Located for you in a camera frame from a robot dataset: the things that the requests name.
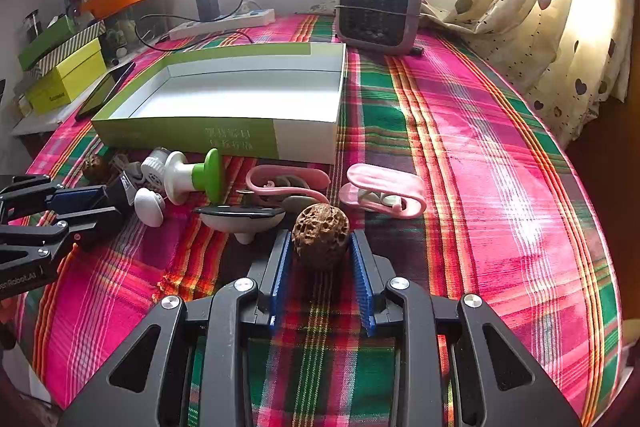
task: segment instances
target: space heater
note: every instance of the space heater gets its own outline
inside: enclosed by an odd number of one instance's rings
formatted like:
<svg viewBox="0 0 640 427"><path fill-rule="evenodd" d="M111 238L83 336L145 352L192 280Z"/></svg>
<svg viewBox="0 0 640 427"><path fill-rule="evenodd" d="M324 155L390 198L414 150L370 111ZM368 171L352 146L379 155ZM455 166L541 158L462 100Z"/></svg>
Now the space heater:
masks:
<svg viewBox="0 0 640 427"><path fill-rule="evenodd" d="M422 0L336 0L338 38L388 55L414 45Z"/></svg>

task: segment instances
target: pink clip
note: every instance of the pink clip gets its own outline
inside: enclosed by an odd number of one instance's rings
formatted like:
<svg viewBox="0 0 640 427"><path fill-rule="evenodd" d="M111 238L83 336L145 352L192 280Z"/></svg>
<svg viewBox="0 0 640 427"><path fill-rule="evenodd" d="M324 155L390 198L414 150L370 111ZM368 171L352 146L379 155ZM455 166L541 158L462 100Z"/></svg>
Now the pink clip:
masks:
<svg viewBox="0 0 640 427"><path fill-rule="evenodd" d="M399 219L420 216L427 209L424 182L415 174L356 163L349 167L347 179L351 183L343 185L339 195L347 206Z"/></svg>
<svg viewBox="0 0 640 427"><path fill-rule="evenodd" d="M274 187L278 176L295 176L308 185L305 187ZM329 203L326 196L318 190L329 186L331 179L319 169L290 167L286 165L257 165L246 174L246 187L258 196L281 196L286 194L303 194L318 200L318 203Z"/></svg>

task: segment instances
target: heart-patterned curtain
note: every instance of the heart-patterned curtain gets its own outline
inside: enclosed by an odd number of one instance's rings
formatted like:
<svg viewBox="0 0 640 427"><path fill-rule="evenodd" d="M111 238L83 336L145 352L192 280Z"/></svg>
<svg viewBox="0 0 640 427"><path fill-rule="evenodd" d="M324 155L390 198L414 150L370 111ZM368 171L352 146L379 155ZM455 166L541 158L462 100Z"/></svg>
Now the heart-patterned curtain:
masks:
<svg viewBox="0 0 640 427"><path fill-rule="evenodd" d="M422 12L423 24L460 33L562 146L610 94L626 97L634 0L457 0Z"/></svg>

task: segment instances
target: green box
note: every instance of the green box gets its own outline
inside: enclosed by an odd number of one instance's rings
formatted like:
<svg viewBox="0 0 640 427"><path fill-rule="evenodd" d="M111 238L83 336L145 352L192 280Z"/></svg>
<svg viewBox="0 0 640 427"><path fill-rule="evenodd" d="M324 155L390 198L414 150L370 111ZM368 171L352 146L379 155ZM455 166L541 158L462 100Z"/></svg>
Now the green box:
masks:
<svg viewBox="0 0 640 427"><path fill-rule="evenodd" d="M35 112L43 114L75 100L106 70L100 42L94 39L55 66L25 95Z"/></svg>
<svg viewBox="0 0 640 427"><path fill-rule="evenodd" d="M92 123L108 146L333 164L345 52L286 42L168 54Z"/></svg>
<svg viewBox="0 0 640 427"><path fill-rule="evenodd" d="M44 55L53 48L69 40L75 33L74 22L66 15L60 17L49 28L44 30L36 39L24 48L18 55L18 61L23 71L28 71Z"/></svg>

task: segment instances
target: walnut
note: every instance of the walnut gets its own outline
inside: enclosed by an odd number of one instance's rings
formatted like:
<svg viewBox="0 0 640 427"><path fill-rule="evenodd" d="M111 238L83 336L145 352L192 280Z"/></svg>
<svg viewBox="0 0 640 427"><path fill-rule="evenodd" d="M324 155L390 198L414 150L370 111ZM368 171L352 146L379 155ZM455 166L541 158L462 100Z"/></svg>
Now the walnut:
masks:
<svg viewBox="0 0 640 427"><path fill-rule="evenodd" d="M349 220L343 211L330 204L312 204L296 219L292 237L295 252L304 266L331 270L346 251Z"/></svg>
<svg viewBox="0 0 640 427"><path fill-rule="evenodd" d="M82 162L82 174L92 185L107 184L111 178L111 166L102 156L90 154Z"/></svg>

